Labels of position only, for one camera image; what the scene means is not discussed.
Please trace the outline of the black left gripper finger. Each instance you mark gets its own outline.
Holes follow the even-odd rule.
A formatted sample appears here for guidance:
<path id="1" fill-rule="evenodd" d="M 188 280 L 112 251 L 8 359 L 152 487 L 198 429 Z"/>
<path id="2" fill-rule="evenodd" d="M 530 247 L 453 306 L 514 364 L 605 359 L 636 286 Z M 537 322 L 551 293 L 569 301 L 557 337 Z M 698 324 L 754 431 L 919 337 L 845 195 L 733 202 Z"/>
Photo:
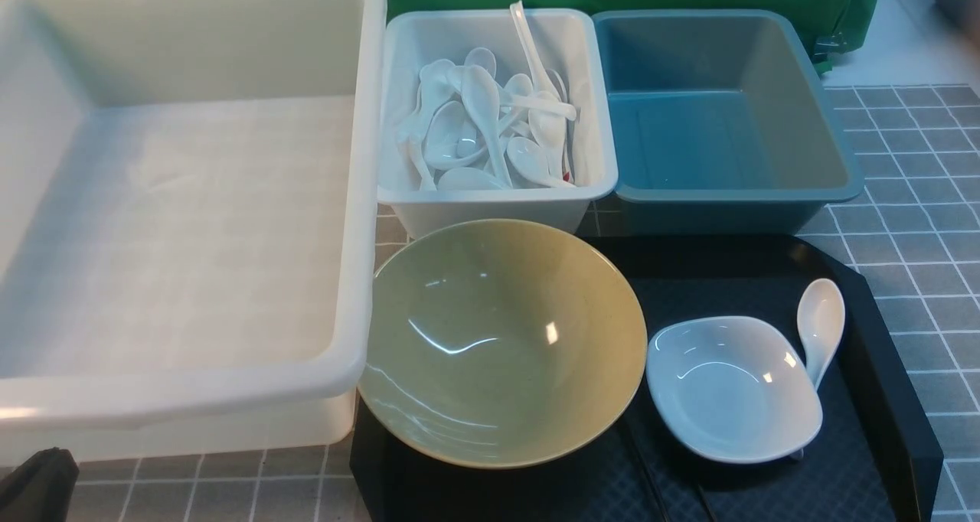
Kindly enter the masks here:
<path id="1" fill-rule="evenodd" d="M 70 450 L 39 450 L 2 479 L 1 520 L 66 520 L 79 473 Z"/>

